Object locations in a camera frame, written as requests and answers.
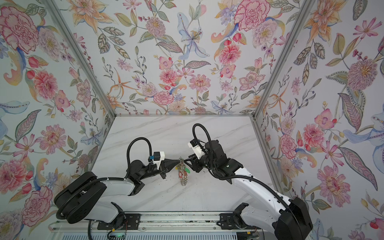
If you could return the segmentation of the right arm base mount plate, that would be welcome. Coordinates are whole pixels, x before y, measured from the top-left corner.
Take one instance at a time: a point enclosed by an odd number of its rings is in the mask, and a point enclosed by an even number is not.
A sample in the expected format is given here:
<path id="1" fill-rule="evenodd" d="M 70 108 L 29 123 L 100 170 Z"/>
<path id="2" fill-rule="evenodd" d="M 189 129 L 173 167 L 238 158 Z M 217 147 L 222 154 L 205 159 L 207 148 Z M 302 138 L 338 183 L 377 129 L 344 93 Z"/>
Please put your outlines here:
<path id="1" fill-rule="evenodd" d="M 241 217 L 233 213 L 221 213 L 219 217 L 219 221 L 216 224 L 222 230 L 259 230 L 258 227 L 247 225 Z"/>

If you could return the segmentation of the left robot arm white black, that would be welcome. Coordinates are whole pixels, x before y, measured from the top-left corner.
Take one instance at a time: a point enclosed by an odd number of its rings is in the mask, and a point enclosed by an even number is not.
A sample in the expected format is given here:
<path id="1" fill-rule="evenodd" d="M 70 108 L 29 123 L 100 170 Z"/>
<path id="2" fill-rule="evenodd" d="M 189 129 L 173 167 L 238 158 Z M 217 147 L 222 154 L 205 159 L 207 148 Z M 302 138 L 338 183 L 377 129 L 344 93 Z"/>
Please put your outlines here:
<path id="1" fill-rule="evenodd" d="M 145 166 L 135 160 L 127 169 L 127 178 L 98 178 L 93 172 L 86 172 L 55 197 L 54 203 L 58 207 L 56 218 L 69 224 L 90 220 L 120 227 L 127 217 L 112 198 L 138 194 L 145 186 L 143 179 L 157 175 L 165 179 L 167 173 L 179 163 L 179 160 L 165 159 L 159 166 L 153 162 Z"/>

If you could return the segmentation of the round metal key organizer disc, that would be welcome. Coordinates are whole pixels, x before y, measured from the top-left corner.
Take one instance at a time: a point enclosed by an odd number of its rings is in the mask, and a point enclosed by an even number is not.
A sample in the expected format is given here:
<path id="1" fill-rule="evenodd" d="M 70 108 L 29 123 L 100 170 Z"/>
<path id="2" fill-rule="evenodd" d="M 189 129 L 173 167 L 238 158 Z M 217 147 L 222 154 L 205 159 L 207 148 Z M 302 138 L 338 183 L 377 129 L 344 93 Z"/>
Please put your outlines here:
<path id="1" fill-rule="evenodd" d="M 187 165 L 184 163 L 183 158 L 179 158 L 179 160 L 180 163 L 176 166 L 176 169 L 178 170 L 180 183 L 183 187 L 185 187 L 188 183 L 188 173 L 185 172 Z"/>

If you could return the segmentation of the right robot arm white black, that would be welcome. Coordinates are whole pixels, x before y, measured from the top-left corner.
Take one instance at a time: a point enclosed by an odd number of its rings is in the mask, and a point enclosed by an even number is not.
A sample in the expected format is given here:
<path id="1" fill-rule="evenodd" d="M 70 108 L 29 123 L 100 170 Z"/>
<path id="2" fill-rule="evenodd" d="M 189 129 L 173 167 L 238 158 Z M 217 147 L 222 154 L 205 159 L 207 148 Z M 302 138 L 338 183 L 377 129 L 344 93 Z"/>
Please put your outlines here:
<path id="1" fill-rule="evenodd" d="M 206 168 L 214 178 L 242 189 L 254 200 L 241 203 L 229 217 L 221 218 L 223 229 L 255 227 L 273 233 L 278 240 L 304 240 L 311 233 L 313 223 L 303 200 L 291 199 L 258 180 L 240 162 L 228 158 L 218 141 L 201 145 L 191 140 L 188 146 L 194 152 L 188 158 L 193 171 Z"/>

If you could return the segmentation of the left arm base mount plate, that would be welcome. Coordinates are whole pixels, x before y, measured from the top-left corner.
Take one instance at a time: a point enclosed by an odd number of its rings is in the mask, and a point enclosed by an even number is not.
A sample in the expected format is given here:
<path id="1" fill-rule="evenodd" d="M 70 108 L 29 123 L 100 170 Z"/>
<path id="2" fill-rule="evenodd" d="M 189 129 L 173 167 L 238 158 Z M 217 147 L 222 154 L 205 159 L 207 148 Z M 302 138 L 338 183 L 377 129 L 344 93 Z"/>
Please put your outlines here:
<path id="1" fill-rule="evenodd" d="M 138 230 L 141 214 L 118 215 L 111 223 L 99 222 L 97 230 Z"/>

